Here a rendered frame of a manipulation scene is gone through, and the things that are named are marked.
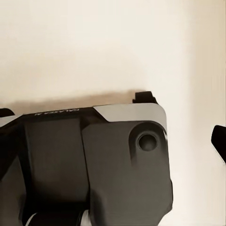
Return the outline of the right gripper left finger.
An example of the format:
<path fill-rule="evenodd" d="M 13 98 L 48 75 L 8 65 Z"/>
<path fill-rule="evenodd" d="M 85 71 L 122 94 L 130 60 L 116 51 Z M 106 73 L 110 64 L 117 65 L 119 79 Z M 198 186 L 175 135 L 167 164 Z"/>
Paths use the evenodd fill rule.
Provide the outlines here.
<path fill-rule="evenodd" d="M 21 126 L 0 130 L 0 181 L 24 144 Z"/>

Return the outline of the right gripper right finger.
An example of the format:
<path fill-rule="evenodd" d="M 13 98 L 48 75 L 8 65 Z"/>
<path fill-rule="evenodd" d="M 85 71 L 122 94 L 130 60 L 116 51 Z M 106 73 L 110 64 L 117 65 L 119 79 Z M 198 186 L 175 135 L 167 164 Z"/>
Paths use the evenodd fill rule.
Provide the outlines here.
<path fill-rule="evenodd" d="M 226 127 L 215 125 L 211 142 L 226 163 Z"/>

